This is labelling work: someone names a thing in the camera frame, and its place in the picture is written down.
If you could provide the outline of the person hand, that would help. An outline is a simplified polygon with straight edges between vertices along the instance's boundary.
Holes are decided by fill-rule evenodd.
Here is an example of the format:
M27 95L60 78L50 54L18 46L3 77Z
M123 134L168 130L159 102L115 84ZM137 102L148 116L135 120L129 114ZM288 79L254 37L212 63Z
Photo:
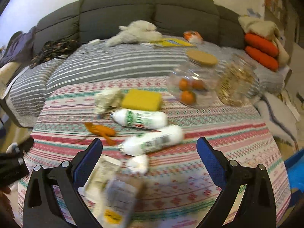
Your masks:
M1 227L14 227L14 214L10 204L10 200L6 194L10 194L11 190L8 186L1 187Z

